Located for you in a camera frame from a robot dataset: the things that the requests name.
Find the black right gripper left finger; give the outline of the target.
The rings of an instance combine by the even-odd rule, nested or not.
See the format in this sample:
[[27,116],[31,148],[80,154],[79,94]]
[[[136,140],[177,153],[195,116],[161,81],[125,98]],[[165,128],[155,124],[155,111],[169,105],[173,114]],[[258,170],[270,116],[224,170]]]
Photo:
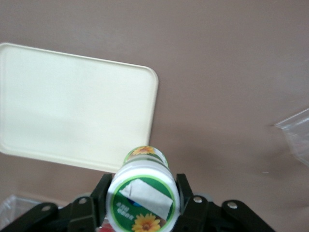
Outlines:
[[106,216],[107,191],[111,174],[104,174],[89,196],[77,198],[72,203],[69,221],[70,232],[96,232]]

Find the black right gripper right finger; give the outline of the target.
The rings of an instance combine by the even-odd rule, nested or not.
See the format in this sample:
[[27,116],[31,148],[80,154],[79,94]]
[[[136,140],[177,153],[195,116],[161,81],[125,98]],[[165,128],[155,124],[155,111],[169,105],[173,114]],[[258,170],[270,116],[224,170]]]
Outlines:
[[174,225],[175,232],[204,232],[209,225],[215,204],[202,195],[194,195],[185,174],[176,175],[180,197],[180,215]]

